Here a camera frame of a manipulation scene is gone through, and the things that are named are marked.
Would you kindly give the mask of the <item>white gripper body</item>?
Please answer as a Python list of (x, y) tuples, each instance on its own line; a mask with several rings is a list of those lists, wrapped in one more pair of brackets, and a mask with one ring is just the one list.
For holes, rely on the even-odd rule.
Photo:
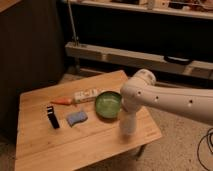
[(136, 130), (136, 114), (121, 110), (119, 113), (119, 127), (123, 135), (132, 135)]

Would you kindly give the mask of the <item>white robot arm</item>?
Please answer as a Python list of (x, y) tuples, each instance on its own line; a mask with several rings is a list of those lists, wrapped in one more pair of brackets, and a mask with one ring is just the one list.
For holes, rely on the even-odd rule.
[(136, 130), (136, 113), (142, 106), (160, 110), (213, 125), (213, 90), (166, 88), (155, 85), (155, 75), (140, 69), (121, 87), (122, 109), (120, 130), (131, 135)]

